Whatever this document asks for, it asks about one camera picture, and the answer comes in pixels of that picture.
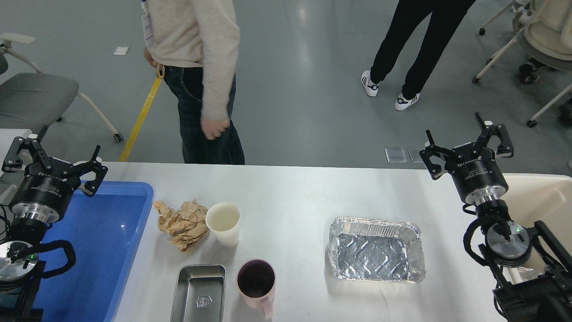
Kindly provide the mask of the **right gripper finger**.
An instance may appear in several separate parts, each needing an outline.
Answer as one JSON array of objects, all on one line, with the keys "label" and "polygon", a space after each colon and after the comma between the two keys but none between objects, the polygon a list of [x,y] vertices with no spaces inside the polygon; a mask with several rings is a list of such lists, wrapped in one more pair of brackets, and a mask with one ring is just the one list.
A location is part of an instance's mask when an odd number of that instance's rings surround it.
[{"label": "right gripper finger", "polygon": [[[475,118],[480,125],[481,133],[477,137],[476,142],[469,144],[466,156],[469,159],[512,158],[513,144],[506,126],[504,124],[495,125],[492,122],[486,122],[478,112],[475,112]],[[498,137],[499,139],[499,144],[495,151],[488,147],[492,137]]]},{"label": "right gripper finger", "polygon": [[[425,144],[425,148],[419,152],[419,155],[432,179],[437,180],[445,173],[449,173],[455,181],[465,181],[466,173],[464,173],[462,169],[463,162],[465,161],[464,154],[470,146],[470,143],[466,142],[452,149],[447,149],[435,144],[430,130],[426,130],[426,135],[428,141]],[[431,162],[432,157],[441,159],[445,165]]]}]

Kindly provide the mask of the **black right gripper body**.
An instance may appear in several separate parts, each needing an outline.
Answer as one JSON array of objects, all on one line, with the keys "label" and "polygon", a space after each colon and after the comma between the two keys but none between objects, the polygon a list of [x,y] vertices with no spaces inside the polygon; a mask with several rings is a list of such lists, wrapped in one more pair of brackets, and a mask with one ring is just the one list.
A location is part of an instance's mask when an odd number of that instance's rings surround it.
[{"label": "black right gripper body", "polygon": [[449,171],[460,199],[466,204],[481,204],[486,199],[499,199],[509,189],[496,161],[474,158],[448,161]]}]

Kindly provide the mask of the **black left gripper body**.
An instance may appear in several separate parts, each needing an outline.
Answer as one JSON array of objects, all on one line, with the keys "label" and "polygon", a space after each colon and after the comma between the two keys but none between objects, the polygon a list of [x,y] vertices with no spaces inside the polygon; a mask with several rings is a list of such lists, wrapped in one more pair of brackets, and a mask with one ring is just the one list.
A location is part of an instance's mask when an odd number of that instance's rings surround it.
[{"label": "black left gripper body", "polygon": [[14,218],[29,218],[43,223],[62,220],[74,192],[80,187],[80,178],[26,175],[17,188],[9,208]]}]

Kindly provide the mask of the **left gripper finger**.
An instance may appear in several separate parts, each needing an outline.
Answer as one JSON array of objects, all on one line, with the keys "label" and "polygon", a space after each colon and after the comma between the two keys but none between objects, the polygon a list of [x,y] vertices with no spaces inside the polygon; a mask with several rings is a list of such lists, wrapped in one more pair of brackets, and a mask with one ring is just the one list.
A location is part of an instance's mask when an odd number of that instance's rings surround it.
[{"label": "left gripper finger", "polygon": [[23,160],[20,157],[21,151],[25,150],[31,155],[33,163],[39,163],[43,170],[49,171],[49,157],[41,145],[41,140],[45,136],[49,126],[44,125],[37,137],[15,137],[8,153],[2,163],[1,170],[4,173],[15,173],[22,171]]},{"label": "left gripper finger", "polygon": [[98,155],[100,152],[101,146],[96,145],[94,149],[94,153],[92,158],[89,161],[79,163],[78,165],[74,165],[71,168],[71,176],[72,177],[82,177],[88,173],[94,173],[95,178],[91,181],[84,182],[83,185],[79,187],[80,191],[82,191],[87,196],[94,196],[97,192],[98,188],[102,184],[106,174],[108,173],[108,167],[104,166],[101,161],[99,161]]}]

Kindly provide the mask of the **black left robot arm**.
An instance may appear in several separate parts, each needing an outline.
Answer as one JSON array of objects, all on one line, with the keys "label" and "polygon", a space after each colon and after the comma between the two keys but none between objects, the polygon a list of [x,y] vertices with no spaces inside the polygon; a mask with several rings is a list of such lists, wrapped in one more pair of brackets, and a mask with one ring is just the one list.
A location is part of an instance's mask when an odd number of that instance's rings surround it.
[{"label": "black left robot arm", "polygon": [[1,240],[1,320],[40,322],[42,309],[33,304],[42,280],[69,271],[77,261],[67,240],[43,242],[47,230],[63,220],[74,192],[92,197],[108,167],[98,160],[100,145],[88,161],[73,164],[49,157],[41,145],[48,127],[29,137],[14,138],[2,163],[4,173],[23,172],[23,179],[8,204],[9,220],[1,214],[5,237]]}]

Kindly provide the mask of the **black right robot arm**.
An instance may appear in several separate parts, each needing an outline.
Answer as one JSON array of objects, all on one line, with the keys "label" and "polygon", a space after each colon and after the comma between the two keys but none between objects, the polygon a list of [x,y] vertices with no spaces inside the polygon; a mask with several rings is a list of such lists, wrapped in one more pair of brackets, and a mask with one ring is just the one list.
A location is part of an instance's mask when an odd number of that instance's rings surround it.
[{"label": "black right robot arm", "polygon": [[[531,228],[517,224],[502,196],[509,186],[496,157],[513,157],[503,124],[486,122],[479,113],[476,141],[447,149],[436,145],[430,130],[420,157],[433,180],[448,173],[463,202],[475,216],[463,236],[463,247],[476,263],[488,267],[496,281],[497,312],[509,322],[569,322],[572,319],[571,255],[545,222]],[[512,283],[505,268],[521,267],[536,251],[545,271],[535,279]]]}]

